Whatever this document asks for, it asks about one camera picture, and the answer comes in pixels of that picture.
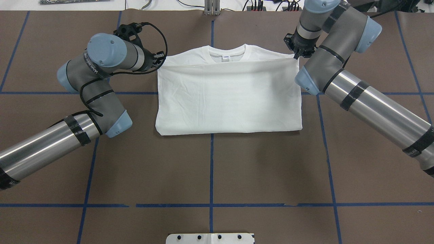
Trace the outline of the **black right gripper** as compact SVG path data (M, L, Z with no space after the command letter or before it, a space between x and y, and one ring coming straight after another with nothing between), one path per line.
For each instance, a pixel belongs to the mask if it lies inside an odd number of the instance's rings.
M288 33L283 40L288 49L294 52L295 60L298 60L299 57L311 57L317 49L318 37L305 38L299 33Z

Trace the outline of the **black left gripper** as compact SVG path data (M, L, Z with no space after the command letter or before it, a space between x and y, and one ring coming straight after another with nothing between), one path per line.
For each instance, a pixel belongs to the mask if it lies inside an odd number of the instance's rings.
M146 51L144 60L144 72L156 71L164 63L166 57L167 56L164 51L157 52L156 54L152 54L151 52Z

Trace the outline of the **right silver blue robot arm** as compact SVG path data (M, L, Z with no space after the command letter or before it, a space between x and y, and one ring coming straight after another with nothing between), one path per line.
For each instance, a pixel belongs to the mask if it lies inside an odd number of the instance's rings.
M305 58L295 82L312 95L323 94L344 111L378 131L421 170L433 176L433 123L421 118L368 82L391 81L392 64L368 61L349 64L380 37L378 19L389 12L363 13L347 0L306 0L293 33L284 37L294 58Z

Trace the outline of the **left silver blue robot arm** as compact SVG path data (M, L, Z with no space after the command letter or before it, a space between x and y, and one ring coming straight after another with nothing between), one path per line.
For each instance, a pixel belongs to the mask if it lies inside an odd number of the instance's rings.
M59 83L80 97L85 110L69 114L47 129L1 152L1 190L102 135L115 137L132 126L126 108L108 79L117 74L145 75L165 61L168 48L156 54L141 45L139 37L95 34L80 56L57 71Z

